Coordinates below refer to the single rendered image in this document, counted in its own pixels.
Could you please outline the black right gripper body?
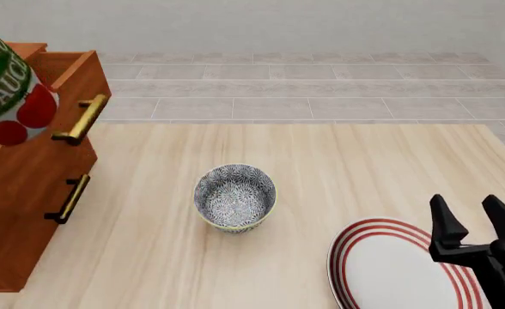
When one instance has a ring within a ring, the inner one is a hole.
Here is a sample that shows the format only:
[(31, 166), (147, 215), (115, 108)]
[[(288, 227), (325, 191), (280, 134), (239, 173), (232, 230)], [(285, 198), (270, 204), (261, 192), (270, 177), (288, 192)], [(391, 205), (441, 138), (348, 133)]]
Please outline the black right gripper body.
[(505, 240), (497, 239), (487, 245), (459, 245), (445, 248), (440, 242), (432, 242), (429, 253), (435, 262), (478, 267), (496, 264), (505, 268)]

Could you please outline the tomato sauce tin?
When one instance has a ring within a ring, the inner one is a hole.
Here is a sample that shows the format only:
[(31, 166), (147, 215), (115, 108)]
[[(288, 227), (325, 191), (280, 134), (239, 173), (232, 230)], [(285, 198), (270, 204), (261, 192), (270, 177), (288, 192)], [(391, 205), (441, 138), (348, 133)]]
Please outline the tomato sauce tin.
[(59, 97), (0, 39), (0, 145), (16, 146), (47, 129)]

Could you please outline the open wooden drawer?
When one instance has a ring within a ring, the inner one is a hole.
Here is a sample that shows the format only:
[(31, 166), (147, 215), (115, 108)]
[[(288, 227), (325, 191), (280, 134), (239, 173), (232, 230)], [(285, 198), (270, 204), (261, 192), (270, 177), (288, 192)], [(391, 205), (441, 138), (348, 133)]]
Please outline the open wooden drawer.
[(58, 111), (54, 120), (47, 130), (31, 141), (40, 138), (51, 140), (52, 133), (71, 130), (85, 111), (84, 108), (78, 107), (79, 100), (92, 100), (97, 94), (105, 94), (108, 99), (111, 97), (95, 51), (41, 51), (26, 58), (26, 61), (35, 69), (40, 80), (52, 87), (59, 97)]

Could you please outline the closed wooden drawer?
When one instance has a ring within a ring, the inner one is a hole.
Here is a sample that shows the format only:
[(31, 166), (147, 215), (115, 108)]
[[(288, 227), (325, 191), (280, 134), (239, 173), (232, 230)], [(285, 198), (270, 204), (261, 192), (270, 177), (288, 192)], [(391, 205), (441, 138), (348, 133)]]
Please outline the closed wooden drawer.
[(88, 174), (96, 160), (88, 138), (78, 146), (50, 138), (0, 146), (0, 226), (21, 215), (60, 210), (71, 182)]

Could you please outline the wooden cabinet with drawers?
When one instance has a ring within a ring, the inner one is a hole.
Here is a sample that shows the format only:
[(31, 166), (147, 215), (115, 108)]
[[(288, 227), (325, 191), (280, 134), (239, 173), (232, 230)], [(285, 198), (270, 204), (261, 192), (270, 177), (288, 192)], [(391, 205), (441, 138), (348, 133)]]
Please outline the wooden cabinet with drawers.
[[(16, 43), (15, 50), (26, 58), (48, 51), (43, 43)], [(49, 244), (58, 225), (39, 215), (21, 215), (0, 226), (0, 292), (17, 292), (26, 285), (41, 254)]]

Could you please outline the white plate with red rings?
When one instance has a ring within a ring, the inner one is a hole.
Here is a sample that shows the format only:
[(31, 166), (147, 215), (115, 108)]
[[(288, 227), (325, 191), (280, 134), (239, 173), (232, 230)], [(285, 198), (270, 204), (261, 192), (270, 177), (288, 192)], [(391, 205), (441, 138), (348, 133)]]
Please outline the white plate with red rings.
[(430, 234), (393, 218), (345, 226), (327, 257), (338, 309), (492, 309), (471, 269), (434, 262)]

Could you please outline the blue patterned bowl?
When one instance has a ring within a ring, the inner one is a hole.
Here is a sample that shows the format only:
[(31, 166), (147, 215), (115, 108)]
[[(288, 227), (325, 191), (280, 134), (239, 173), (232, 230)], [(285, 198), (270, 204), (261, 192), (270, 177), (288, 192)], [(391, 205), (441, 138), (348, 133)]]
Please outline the blue patterned bowl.
[(204, 174), (193, 192), (202, 219), (224, 233), (247, 233), (259, 226), (277, 202), (268, 174), (247, 164), (225, 164)]

